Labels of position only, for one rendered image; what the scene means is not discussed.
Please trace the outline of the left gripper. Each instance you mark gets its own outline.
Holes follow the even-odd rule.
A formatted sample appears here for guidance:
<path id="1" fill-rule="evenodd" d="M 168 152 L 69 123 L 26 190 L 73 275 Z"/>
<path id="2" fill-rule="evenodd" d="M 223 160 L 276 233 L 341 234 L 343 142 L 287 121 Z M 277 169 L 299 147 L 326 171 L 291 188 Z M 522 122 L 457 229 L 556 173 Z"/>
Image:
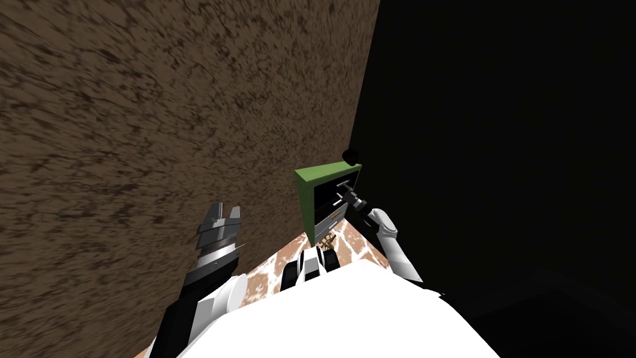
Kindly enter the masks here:
<path id="1" fill-rule="evenodd" d="M 227 239 L 235 239 L 242 224 L 240 207 L 234 206 L 230 215 L 222 219 L 223 202 L 212 203 L 204 219 L 198 226 L 196 249 L 203 249 Z"/>

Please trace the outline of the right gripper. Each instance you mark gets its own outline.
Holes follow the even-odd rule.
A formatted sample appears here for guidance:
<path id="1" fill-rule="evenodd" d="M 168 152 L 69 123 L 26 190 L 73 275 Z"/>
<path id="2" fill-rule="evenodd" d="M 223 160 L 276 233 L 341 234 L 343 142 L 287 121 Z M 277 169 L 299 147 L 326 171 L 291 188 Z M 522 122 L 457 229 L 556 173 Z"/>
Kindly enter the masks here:
<path id="1" fill-rule="evenodd" d="M 365 200 L 359 199 L 359 197 L 354 193 L 353 188 L 349 185 L 349 180 L 343 181 L 337 185 L 338 193 L 347 193 L 346 196 L 339 196 L 336 198 L 335 202 L 332 203 L 333 206 L 341 206 L 348 203 L 350 206 L 354 208 L 357 212 L 367 213 L 368 205 Z"/>

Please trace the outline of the black drawer front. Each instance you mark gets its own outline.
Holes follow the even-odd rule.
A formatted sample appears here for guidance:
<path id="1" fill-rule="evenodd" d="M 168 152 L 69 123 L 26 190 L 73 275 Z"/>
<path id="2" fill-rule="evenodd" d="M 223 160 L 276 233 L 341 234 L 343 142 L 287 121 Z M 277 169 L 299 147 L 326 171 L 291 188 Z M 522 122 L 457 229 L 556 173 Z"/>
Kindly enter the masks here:
<path id="1" fill-rule="evenodd" d="M 331 207 L 336 198 L 343 196 L 344 193 L 338 193 L 337 185 L 343 181 L 349 180 L 349 186 L 354 189 L 358 172 L 351 172 L 338 178 L 334 178 L 323 184 L 314 187 L 314 209 L 318 211 L 323 207 Z"/>

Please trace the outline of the grey drawer front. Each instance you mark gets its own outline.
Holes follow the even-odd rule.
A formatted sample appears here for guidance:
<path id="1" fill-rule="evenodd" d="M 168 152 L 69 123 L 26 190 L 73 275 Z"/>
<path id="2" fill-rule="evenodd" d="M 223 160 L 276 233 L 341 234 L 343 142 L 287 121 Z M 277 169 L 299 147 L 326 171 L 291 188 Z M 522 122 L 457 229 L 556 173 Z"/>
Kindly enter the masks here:
<path id="1" fill-rule="evenodd" d="M 332 207 L 327 211 L 324 219 L 315 225 L 314 238 L 316 242 L 320 242 L 338 223 L 340 223 L 347 211 L 348 204 L 344 203 L 338 208 Z"/>

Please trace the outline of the green cabinet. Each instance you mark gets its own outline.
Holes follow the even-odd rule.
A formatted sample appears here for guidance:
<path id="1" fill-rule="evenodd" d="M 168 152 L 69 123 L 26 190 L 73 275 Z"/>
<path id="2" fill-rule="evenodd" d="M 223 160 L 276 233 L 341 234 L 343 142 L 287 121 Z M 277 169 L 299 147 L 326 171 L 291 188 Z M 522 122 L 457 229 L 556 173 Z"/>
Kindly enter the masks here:
<path id="1" fill-rule="evenodd" d="M 330 208 L 339 207 L 323 207 L 316 211 L 314 209 L 314 187 L 351 172 L 358 172 L 359 175 L 360 171 L 361 164 L 356 164 L 354 167 L 350 167 L 345 162 L 318 165 L 318 167 L 300 168 L 294 171 L 304 232 L 306 233 L 307 239 L 312 247 L 318 244 L 314 238 L 315 225 L 324 219 Z"/>

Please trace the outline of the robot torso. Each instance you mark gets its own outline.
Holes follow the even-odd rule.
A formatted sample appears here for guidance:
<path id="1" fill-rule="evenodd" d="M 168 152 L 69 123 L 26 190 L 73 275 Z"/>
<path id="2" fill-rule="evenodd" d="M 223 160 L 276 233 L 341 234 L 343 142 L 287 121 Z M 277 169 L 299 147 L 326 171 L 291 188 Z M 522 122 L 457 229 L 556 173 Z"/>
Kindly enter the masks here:
<path id="1" fill-rule="evenodd" d="M 499 358 L 440 293 L 365 259 L 243 306 L 247 282 L 198 302 L 177 358 Z"/>

